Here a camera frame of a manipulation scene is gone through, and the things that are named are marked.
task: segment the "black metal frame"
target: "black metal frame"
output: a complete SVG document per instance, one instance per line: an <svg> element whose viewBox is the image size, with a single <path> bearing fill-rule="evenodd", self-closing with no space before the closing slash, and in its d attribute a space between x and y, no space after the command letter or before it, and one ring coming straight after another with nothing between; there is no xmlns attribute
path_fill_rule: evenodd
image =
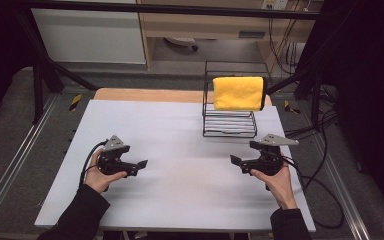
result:
<svg viewBox="0 0 384 240"><path fill-rule="evenodd" d="M211 69L209 63L231 63L231 64L255 64L264 65L266 71L239 71L239 70L224 70ZM236 62L236 61L205 61L205 78L204 78L204 93L202 98L202 135L204 137L240 137L253 138L257 136L258 128L255 121L253 111L219 111L208 109L209 105L214 106L213 102L208 101L208 91L210 85L213 84L213 79L209 73L216 74L217 77L222 76L262 76L264 79L263 96L261 108L264 107L265 93L268 82L271 82L271 75L267 64L263 62Z"/></svg>
<svg viewBox="0 0 384 240"><path fill-rule="evenodd" d="M152 4L125 4L125 3L97 3L97 2L73 2L73 1L47 1L47 0L19 0L7 2L4 7L11 8L14 20L21 27L30 45L33 48L32 56L40 68L39 73L35 74L35 81L41 81L42 77L50 88L51 92L61 92L63 85L57 72L63 74L89 90L97 90L99 87L90 84L76 74L70 72L59 64L55 63L47 54L45 47L40 42L40 38L32 31L32 26L27 21L24 14L26 9L60 9L60 10L79 10L79 11L104 11L104 12L136 12L136 13L165 13L165 14L186 14L186 15L211 15L211 16L231 16L231 17L251 17L251 18L271 18L271 19L300 19L300 20L336 20L339 17L337 12L318 13L318 12L294 12L294 11L273 11L264 9L242 9L242 8L221 8L221 7L198 7L198 6L177 6L177 5L152 5ZM292 82L301 80L302 75L308 71L297 72L294 76L284 82L271 87L268 94L271 94ZM36 114L35 122L43 112L43 101L39 98L43 94L41 89L35 88Z"/></svg>

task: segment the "yellow towel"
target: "yellow towel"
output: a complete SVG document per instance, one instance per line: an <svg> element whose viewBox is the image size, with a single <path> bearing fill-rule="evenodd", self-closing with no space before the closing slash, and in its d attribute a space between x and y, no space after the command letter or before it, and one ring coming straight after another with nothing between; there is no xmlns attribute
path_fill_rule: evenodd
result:
<svg viewBox="0 0 384 240"><path fill-rule="evenodd" d="M214 83L214 109L259 111L263 99L262 77L219 77Z"/></svg>

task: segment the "black wire rack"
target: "black wire rack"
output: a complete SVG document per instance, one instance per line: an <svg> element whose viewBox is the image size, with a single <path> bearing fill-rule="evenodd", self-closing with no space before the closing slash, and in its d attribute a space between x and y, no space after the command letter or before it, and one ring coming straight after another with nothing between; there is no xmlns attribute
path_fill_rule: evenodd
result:
<svg viewBox="0 0 384 240"><path fill-rule="evenodd" d="M202 100L202 135L204 137L253 138L257 136L258 129L253 111L214 109L214 102L210 96L210 92L214 90L213 79L233 76L261 76L264 79L264 89L267 83L271 82L268 67L262 62L206 61Z"/></svg>

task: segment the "gray carpet floor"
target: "gray carpet floor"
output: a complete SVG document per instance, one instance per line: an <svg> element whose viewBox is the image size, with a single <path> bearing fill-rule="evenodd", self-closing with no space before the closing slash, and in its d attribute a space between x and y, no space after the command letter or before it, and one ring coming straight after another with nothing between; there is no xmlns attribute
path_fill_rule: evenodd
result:
<svg viewBox="0 0 384 240"><path fill-rule="evenodd" d="M255 46L240 45L239 49ZM200 45L200 50L211 48ZM188 51L187 49L172 49L172 46L161 48L154 59L158 62L163 59L164 66L170 64L178 66L176 61L167 55L169 51ZM200 53L203 56L211 53ZM202 66L201 58L193 60ZM153 89L186 89L202 90L202 71L196 74L163 74L162 72L128 72L126 73L81 73L88 81L105 87L122 88L153 88ZM24 165L17 175L6 198L0 206L0 233L37 235L44 229L34 226L34 221L40 211L40 202L52 185L59 166L64 159L65 151L70 146L70 139L75 134L88 101L93 98L94 92L77 88L71 81L65 79L66 89L71 89L58 96L47 124L40 133L35 145L30 151ZM302 108L306 102L297 102L285 89L272 96L273 104L277 106L282 125L285 130L298 129L308 126L303 114L294 114L284 110L284 100L290 101L291 107ZM83 97L74 112L68 111L73 97L82 92ZM0 177L21 145L24 137L31 127L33 119L33 83L31 74L23 71L14 77L13 84L5 96L0 107ZM332 125L327 129L329 154L335 161L340 175L344 179L358 211L368 229L372 239L384 239L384 198L379 192L370 175L357 171L356 162L343 136L340 126ZM304 175L310 175L320 163L320 154L317 151L314 138L309 137L300 142L299 146L290 147L293 158L297 161ZM331 188L330 180L324 170L317 177ZM338 222L339 209L332 198L320 186L312 184L307 191L307 201L315 220L331 225ZM317 232L312 233L315 239L354 239L350 227L345 223L339 229L325 229L317 226Z"/></svg>

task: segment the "black jacket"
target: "black jacket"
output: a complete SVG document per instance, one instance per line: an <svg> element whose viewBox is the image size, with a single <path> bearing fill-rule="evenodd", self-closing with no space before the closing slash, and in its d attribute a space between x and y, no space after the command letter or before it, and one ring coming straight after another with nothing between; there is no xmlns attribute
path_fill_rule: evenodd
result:
<svg viewBox="0 0 384 240"><path fill-rule="evenodd" d="M88 185L83 185L58 223L42 233L38 240L89 240L93 239L99 221L110 204ZM311 239L299 209L276 210L270 217L276 240Z"/></svg>

